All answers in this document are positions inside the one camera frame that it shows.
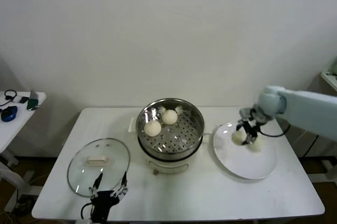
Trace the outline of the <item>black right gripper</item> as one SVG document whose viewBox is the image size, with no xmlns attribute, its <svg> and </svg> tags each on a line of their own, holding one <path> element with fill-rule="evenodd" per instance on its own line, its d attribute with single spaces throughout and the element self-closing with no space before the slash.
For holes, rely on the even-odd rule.
<svg viewBox="0 0 337 224">
<path fill-rule="evenodd" d="M 236 130 L 234 136 L 243 136 L 244 132 L 241 130 L 244 126 L 257 126 L 261 127 L 265 125 L 265 114 L 261 112 L 253 112 L 253 113 L 246 113 L 241 112 L 241 120 L 237 122 Z M 243 142 L 244 145 L 250 145 L 253 144 L 257 137 L 258 137 L 258 131 L 255 128 L 252 129 L 245 129 L 246 132 L 246 139 Z"/>
</svg>

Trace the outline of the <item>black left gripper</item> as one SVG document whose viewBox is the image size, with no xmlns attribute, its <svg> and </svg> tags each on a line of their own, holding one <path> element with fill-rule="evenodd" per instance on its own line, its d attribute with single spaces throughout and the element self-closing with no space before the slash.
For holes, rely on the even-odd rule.
<svg viewBox="0 0 337 224">
<path fill-rule="evenodd" d="M 101 172 L 93 185 L 89 187 L 91 203 L 93 205 L 91 213 L 92 221 L 107 221 L 110 209 L 120 203 L 119 198 L 124 198 L 128 192 L 127 172 L 124 173 L 120 183 L 113 188 L 113 191 L 98 192 L 102 177 L 103 173 Z"/>
</svg>

